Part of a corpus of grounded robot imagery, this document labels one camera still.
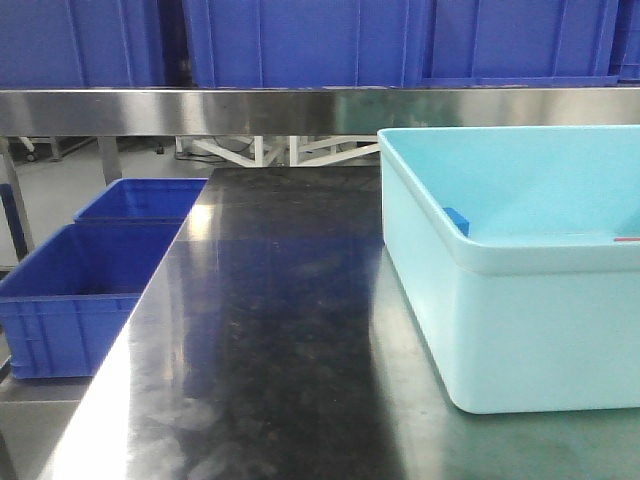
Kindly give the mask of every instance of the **table surface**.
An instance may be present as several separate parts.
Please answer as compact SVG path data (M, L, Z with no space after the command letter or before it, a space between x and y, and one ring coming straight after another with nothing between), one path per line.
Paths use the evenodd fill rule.
M632 479L640 409L456 409L377 168L214 172L41 479Z

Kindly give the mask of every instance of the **metal rack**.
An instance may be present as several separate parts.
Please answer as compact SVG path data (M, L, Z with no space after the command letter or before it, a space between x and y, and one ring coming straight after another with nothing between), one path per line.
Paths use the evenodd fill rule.
M640 123L640 88L0 90L0 137L96 136L105 182L122 176L125 135L374 135L387 127ZM33 248L18 177L0 142L0 184L10 184Z

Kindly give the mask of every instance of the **light blue plastic tub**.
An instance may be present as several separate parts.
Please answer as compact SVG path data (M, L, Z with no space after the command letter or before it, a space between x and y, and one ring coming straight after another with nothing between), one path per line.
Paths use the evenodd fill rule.
M640 127L379 137L385 242L451 400L640 406L640 241L615 240L640 237Z

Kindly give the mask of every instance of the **blue plastic crate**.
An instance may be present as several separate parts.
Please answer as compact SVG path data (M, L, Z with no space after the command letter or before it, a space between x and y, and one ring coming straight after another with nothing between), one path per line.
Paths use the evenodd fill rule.
M112 183L74 216L76 223L181 224L204 178L127 178Z
M184 0L201 87L415 86L425 0Z
M175 15L156 0L2 0L0 87L165 85L163 41L174 70L180 40L161 13Z
M617 0L434 0L423 84L615 84Z
M611 53L611 74L622 82L640 80L640 1L620 0Z
M17 378L93 375L179 226L69 225L0 282Z

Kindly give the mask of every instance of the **gray floor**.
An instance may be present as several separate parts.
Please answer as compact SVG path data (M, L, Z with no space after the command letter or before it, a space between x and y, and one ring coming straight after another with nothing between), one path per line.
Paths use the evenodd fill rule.
M164 155L150 143L123 139L125 177L208 177L212 166L174 159L171 140ZM62 162L38 161L17 167L36 244L73 220L73 214L105 188L98 149L87 145ZM17 263L4 218L0 218L0 267ZM8 356L0 341L0 361ZM88 379L0 383L0 480L37 477L82 398Z

